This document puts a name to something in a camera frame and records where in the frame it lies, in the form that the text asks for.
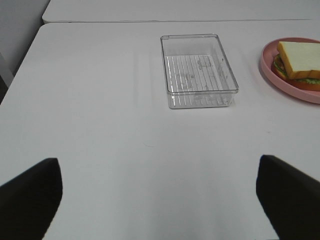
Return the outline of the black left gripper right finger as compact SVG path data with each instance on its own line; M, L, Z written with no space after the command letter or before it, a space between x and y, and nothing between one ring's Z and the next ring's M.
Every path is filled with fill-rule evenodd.
M320 238L320 183L274 155L262 155L256 195L281 240Z

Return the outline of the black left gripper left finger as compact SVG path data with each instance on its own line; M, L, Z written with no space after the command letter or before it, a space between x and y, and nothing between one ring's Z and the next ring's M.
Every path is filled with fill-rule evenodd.
M0 238L44 238L63 196L57 158L47 158L0 187Z

